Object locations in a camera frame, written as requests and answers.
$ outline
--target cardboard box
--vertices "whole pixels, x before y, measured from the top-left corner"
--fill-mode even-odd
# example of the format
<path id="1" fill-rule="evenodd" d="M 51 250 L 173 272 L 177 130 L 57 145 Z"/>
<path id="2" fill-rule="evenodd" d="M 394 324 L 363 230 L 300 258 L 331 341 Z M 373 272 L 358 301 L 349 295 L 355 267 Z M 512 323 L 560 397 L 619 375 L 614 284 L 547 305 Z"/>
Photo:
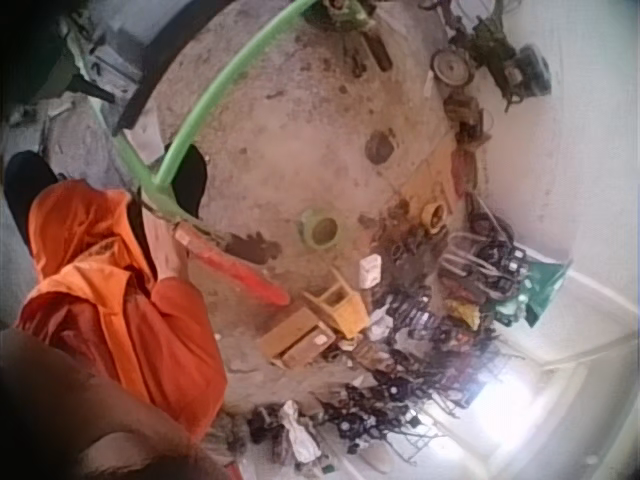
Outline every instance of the cardboard box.
<path id="1" fill-rule="evenodd" d="M 294 369 L 313 361 L 335 338 L 311 310 L 297 305 L 269 324 L 259 344 L 271 361 Z"/>

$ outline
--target wheel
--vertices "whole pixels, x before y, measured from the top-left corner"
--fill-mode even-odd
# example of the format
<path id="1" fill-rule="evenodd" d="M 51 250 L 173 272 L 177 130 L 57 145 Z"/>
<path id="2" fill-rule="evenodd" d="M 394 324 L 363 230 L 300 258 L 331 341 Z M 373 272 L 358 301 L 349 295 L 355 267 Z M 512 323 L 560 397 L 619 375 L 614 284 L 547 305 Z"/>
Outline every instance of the wheel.
<path id="1" fill-rule="evenodd" d="M 450 48 L 433 54 L 431 70 L 438 80 L 450 87 L 466 87 L 473 81 L 473 72 L 467 59 Z"/>

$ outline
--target hand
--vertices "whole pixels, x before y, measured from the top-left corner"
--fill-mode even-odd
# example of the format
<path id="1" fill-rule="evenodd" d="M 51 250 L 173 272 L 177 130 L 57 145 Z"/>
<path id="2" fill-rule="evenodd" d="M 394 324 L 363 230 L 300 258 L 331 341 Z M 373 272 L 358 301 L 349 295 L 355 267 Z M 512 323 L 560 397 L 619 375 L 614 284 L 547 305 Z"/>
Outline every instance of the hand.
<path id="1" fill-rule="evenodd" d="M 143 194 L 144 201 L 152 205 Z M 156 217 L 147 208 L 142 209 L 142 222 L 151 258 L 156 265 L 158 281 L 163 278 L 189 278 L 187 251 L 174 238 L 173 227 L 165 220 Z"/>

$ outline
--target metal frame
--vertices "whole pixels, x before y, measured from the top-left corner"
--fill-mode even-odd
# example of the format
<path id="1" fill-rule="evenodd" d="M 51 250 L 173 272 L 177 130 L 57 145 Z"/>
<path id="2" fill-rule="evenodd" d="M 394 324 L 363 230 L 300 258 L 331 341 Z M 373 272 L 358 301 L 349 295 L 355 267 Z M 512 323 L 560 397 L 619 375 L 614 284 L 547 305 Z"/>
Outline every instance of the metal frame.
<path id="1" fill-rule="evenodd" d="M 224 238 L 220 234 L 211 231 L 200 219 L 185 212 L 176 203 L 170 185 L 175 177 L 184 155 L 193 142 L 196 135 L 202 128 L 207 116 L 220 103 L 225 93 L 233 86 L 238 76 L 246 70 L 275 38 L 287 30 L 309 6 L 318 0 L 295 0 L 278 15 L 276 15 L 267 25 L 265 25 L 226 65 L 220 74 L 211 82 L 202 96 L 196 102 L 194 108 L 184 119 L 178 133 L 176 134 L 169 151 L 166 153 L 157 173 L 153 173 L 144 164 L 140 155 L 133 148 L 124 132 L 119 132 L 114 137 L 114 144 L 122 163 L 129 173 L 140 182 L 142 191 L 154 205 L 155 213 L 165 218 L 170 223 L 186 221 L 211 239 L 223 242 Z M 77 58 L 85 58 L 82 55 L 81 43 L 77 38 L 70 39 L 70 47 Z M 86 72 L 87 66 L 81 60 L 81 68 Z M 92 100 L 92 104 L 99 121 L 106 128 L 106 123 L 100 110 L 100 102 Z"/>

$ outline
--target yellow object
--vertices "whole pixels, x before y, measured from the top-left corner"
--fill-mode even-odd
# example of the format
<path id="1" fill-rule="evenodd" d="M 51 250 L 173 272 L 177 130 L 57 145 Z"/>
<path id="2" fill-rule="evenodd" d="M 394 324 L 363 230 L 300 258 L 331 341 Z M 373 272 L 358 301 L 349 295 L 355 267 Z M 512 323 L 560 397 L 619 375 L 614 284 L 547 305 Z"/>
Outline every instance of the yellow object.
<path id="1" fill-rule="evenodd" d="M 442 230 L 447 221 L 447 208 L 442 202 L 428 203 L 422 209 L 420 219 L 427 232 L 430 235 L 435 235 Z"/>
<path id="2" fill-rule="evenodd" d="M 304 296 L 326 314 L 327 323 L 342 332 L 345 338 L 352 339 L 369 325 L 369 314 L 360 294 L 349 286 L 335 268 L 331 271 L 336 283 L 319 297 L 308 292 L 304 292 Z"/>
<path id="3" fill-rule="evenodd" d="M 480 307 L 457 300 L 445 300 L 447 310 L 453 317 L 464 320 L 473 330 L 480 326 Z"/>

